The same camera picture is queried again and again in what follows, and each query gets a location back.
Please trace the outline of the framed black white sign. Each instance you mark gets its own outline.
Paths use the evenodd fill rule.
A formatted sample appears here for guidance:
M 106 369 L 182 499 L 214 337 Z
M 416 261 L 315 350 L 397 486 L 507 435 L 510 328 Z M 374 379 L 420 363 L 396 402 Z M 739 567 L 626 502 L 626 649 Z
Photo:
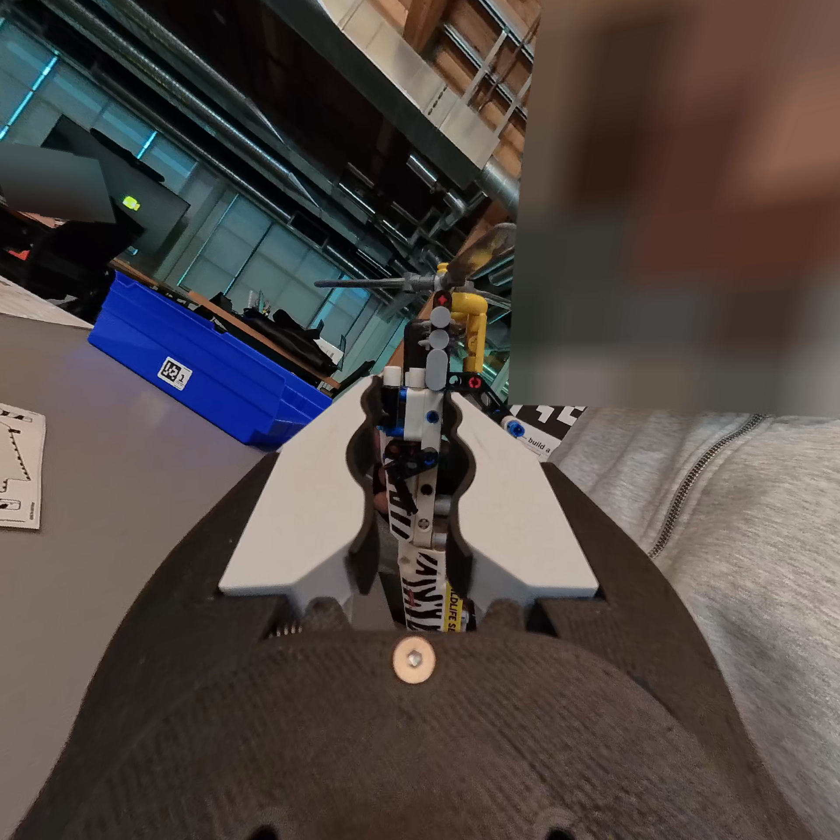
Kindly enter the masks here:
M 584 406 L 515 405 L 500 425 L 544 463 L 584 411 Z

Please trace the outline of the black monitor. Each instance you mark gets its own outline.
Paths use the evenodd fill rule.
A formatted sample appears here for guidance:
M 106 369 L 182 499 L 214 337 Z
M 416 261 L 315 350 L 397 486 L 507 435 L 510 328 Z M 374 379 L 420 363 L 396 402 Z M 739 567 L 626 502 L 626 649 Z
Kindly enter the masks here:
M 86 130 L 67 116 L 58 119 L 40 145 L 100 164 L 108 194 L 120 213 L 142 227 L 133 242 L 139 255 L 158 254 L 189 208 L 164 184 L 162 174 L 97 129 Z

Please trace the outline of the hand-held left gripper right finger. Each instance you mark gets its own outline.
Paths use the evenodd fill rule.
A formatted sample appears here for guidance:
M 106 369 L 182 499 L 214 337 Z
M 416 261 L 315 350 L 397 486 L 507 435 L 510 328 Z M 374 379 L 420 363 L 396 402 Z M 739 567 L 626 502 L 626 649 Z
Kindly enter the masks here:
M 472 561 L 476 619 L 499 600 L 529 610 L 541 598 L 592 599 L 599 584 L 543 465 L 462 395 L 452 399 L 473 468 L 455 512 Z

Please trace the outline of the lego helicopter model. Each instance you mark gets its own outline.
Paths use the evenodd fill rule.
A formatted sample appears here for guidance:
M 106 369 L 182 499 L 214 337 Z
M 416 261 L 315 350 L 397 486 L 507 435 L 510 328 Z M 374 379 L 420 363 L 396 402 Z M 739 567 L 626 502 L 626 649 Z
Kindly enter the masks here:
M 510 303 L 475 289 L 474 276 L 512 258 L 516 226 L 492 227 L 434 275 L 317 280 L 319 288 L 391 288 L 429 292 L 432 308 L 405 328 L 403 363 L 381 374 L 377 445 L 385 473 L 388 528 L 396 541 L 406 628 L 412 632 L 464 633 L 473 611 L 448 581 L 446 551 L 452 490 L 445 470 L 455 456 L 445 431 L 445 398 L 474 396 L 494 421 L 503 402 L 483 379 L 487 311 Z

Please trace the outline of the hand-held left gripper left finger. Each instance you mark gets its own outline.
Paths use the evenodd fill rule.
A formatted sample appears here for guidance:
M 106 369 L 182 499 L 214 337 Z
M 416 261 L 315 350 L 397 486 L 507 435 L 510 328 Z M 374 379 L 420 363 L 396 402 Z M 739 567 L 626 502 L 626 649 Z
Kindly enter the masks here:
M 282 595 L 298 614 L 328 597 L 348 618 L 387 618 L 372 492 L 381 389 L 363 378 L 280 447 L 220 592 Z

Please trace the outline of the blue plastic bin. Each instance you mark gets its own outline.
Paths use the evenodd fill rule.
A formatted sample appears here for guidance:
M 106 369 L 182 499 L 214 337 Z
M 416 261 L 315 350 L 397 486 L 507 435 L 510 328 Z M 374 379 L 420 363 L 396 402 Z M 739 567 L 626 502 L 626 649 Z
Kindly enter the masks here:
M 88 340 L 244 445 L 276 448 L 331 404 L 229 332 L 120 272 Z

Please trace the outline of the black office chair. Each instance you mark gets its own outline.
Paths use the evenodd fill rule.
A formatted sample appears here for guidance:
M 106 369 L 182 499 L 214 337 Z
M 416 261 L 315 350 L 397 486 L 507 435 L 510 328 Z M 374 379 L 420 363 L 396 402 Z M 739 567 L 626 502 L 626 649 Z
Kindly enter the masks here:
M 43 299 L 71 297 L 66 311 L 93 324 L 116 275 L 111 263 L 132 242 L 117 224 L 66 222 L 31 248 L 23 285 Z

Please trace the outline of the zebra sticker sheet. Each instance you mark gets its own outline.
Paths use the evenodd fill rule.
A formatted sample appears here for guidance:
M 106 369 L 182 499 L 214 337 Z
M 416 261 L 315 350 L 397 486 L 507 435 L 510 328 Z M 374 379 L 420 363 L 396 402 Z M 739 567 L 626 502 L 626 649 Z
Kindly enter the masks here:
M 38 531 L 46 418 L 1 404 L 1 526 Z

